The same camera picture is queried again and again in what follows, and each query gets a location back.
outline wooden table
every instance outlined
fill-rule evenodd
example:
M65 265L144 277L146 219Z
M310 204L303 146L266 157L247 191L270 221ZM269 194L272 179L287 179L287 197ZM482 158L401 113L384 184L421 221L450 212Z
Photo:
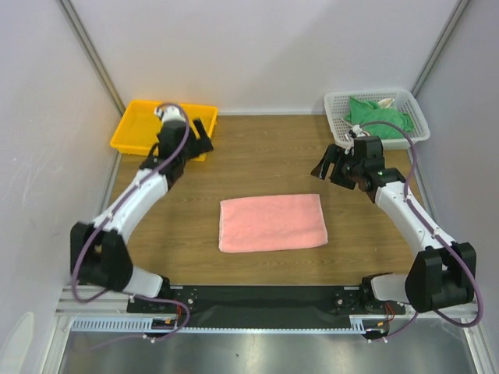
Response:
M215 151L205 162L190 161L133 232L133 262L173 284L358 284L369 274L408 272L409 247L364 193L310 176L332 142L323 115L220 117ZM405 151L385 157L388 167L409 171ZM113 200L143 159L123 156ZM292 193L320 194L327 245L246 254L218 250L222 200Z

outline folded cloth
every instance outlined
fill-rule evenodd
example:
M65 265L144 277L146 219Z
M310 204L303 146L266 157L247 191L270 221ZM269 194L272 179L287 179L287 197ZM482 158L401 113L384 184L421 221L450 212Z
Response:
M350 112L345 116L344 120L352 125L362 125L367 122L387 121L397 125L400 129L411 132L414 131L414 124L411 116L407 113L401 113L393 108L382 108L375 101L359 101L354 97L350 97ZM381 139L400 139L403 135L386 125L368 125L364 128L373 136L379 136Z
M244 197L220 205L218 248L222 252L279 251L327 243L319 195Z

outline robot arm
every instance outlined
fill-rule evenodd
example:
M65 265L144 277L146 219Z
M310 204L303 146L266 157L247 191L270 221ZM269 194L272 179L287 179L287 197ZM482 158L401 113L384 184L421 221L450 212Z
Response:
M410 189L405 194L402 174L395 168L384 166L383 145L379 137L356 137L347 150L331 144L311 174L325 179L330 164L334 164L331 183L348 189L359 185L359 189L393 220L416 255L407 277L393 274L370 277L370 287L376 298L409 302L417 312L473 300L471 282L455 259L442 248L432 229L437 228L438 235L458 253L473 276L476 268L475 250L469 243L457 243L443 232L414 199ZM412 208L407 204L407 199L410 199Z
M147 211L182 176L186 162L212 151L213 146L203 124L195 119L193 124L200 134L199 139L189 128L185 146L171 162L162 167L182 142L186 133L186 120L175 106L169 106L164 111L158 107L154 113L163 125L157 135L158 143L153 145L130 185L105 212L89 224L78 222L73 226L70 234L71 272L75 270L76 261L90 235L105 223L94 242L90 243L78 279L112 291L150 298L169 298L169 279L134 266L126 243Z

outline perforated basket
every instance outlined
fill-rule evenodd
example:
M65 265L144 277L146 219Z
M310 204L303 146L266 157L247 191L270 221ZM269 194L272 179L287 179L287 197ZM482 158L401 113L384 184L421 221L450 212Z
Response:
M333 132L334 141L339 146L348 145L345 134L350 130L350 126L347 125L342 119L350 111L349 98L351 96L360 101L380 101L389 97L395 99L397 109L410 115L412 123L414 123L414 131L409 133L412 141L417 143L430 137L428 123L426 122L416 99L406 90L392 89L330 92L324 96L324 107L326 109L329 127L331 127L331 131ZM406 150L409 148L409 143L405 139L386 139L382 142L385 150Z

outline white wall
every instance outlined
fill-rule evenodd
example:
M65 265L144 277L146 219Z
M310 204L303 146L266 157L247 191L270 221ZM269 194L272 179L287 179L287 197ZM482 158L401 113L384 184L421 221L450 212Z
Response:
M2 2L0 34L0 347L34 312L32 374L69 280L69 229L97 211L119 116L55 1Z
M475 247L485 326L499 352L499 2L475 0L418 101L431 127L421 172L438 219Z
M132 99L310 112L332 90L411 89L456 0L73 0Z

